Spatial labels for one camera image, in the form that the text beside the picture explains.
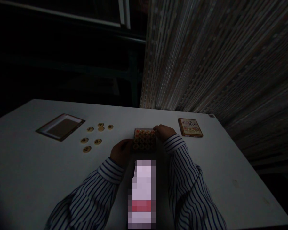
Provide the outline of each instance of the shirt sleeve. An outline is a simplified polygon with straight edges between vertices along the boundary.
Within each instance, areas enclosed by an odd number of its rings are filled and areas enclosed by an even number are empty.
[[[123,168],[107,158],[57,204],[45,229],[104,229],[123,172]]]
[[[176,229],[226,229],[203,172],[193,163],[181,136],[171,136],[164,148],[170,154],[169,202]]]

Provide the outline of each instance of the round wooden token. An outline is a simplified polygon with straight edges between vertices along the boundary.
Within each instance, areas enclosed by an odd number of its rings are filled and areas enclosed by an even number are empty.
[[[98,131],[99,132],[102,132],[102,131],[104,131],[105,130],[105,128],[103,127],[103,126],[100,126],[99,128],[98,128]]]
[[[94,128],[93,127],[88,127],[86,130],[90,133],[90,132],[92,132],[94,130]]]
[[[82,151],[83,151],[84,153],[88,153],[91,149],[92,149],[91,146],[86,146],[86,147],[83,148]]]
[[[88,138],[82,138],[80,142],[81,142],[82,144],[85,144],[85,143],[87,143],[88,141],[89,141]]]
[[[101,142],[102,142],[102,139],[96,139],[96,140],[94,141],[94,144],[95,144],[95,145],[100,145]]]

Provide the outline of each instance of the white table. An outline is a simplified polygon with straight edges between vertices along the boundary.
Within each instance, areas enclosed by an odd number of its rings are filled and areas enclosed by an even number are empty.
[[[35,132],[67,113],[86,120],[63,142]],[[135,127],[168,125],[180,133],[178,118],[196,119],[203,138],[184,137],[195,163],[201,166],[212,198],[229,229],[288,224],[288,216],[216,118],[207,114],[148,110],[106,105],[32,100],[0,118],[0,221],[7,229],[43,229],[55,205],[77,187]],[[114,129],[87,133],[89,126],[112,124]],[[84,154],[80,139],[92,150]],[[93,141],[102,139],[95,146]],[[168,205],[166,161],[157,157],[157,224],[172,228]],[[106,229],[125,229],[126,171]]]

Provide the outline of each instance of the hand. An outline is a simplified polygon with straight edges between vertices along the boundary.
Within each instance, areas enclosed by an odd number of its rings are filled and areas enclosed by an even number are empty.
[[[158,125],[154,127],[155,135],[158,137],[158,139],[164,143],[169,137],[176,134],[175,130],[171,127],[165,126],[165,125]]]
[[[110,158],[122,168],[128,164],[132,141],[132,139],[122,140],[111,151]]]

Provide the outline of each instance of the person's left hand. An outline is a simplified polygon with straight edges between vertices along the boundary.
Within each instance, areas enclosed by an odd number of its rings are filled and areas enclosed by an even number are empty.
[[[128,164],[132,141],[133,139],[122,140],[111,151],[110,158],[122,168]]]

